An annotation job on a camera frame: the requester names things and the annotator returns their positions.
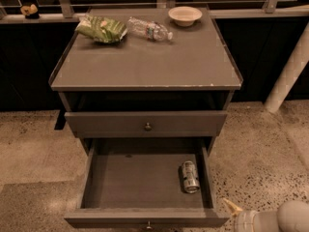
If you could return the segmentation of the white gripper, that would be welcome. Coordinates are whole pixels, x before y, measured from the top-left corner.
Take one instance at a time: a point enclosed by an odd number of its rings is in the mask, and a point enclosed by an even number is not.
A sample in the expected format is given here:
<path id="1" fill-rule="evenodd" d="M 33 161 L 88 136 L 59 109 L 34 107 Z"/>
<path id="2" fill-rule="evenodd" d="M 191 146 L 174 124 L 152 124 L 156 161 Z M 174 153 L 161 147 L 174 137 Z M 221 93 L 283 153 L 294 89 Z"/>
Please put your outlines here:
<path id="1" fill-rule="evenodd" d="M 235 232 L 256 232 L 254 226 L 254 217 L 257 215 L 256 211 L 243 211 L 241 207 L 227 198 L 224 198 L 223 201 L 231 215 L 235 218 Z"/>

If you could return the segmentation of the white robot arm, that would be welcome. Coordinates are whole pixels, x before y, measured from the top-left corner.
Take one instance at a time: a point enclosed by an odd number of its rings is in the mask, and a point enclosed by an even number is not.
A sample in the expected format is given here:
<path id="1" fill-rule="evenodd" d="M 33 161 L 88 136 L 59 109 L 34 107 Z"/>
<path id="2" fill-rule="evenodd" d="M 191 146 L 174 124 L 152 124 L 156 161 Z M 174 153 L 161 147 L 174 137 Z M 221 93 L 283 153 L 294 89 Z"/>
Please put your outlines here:
<path id="1" fill-rule="evenodd" d="M 284 202 L 276 211 L 243 210 L 224 198 L 235 218 L 235 232 L 309 232 L 309 205 L 302 201 Z"/>

